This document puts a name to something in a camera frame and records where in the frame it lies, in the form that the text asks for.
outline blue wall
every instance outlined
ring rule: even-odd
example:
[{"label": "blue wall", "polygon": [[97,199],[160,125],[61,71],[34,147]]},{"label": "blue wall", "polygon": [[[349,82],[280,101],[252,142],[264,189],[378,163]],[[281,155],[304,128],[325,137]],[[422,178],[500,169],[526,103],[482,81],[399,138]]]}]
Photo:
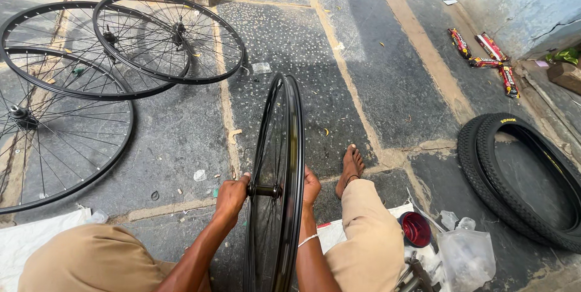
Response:
[{"label": "blue wall", "polygon": [[459,1],[512,58],[537,58],[581,41],[580,0]]}]

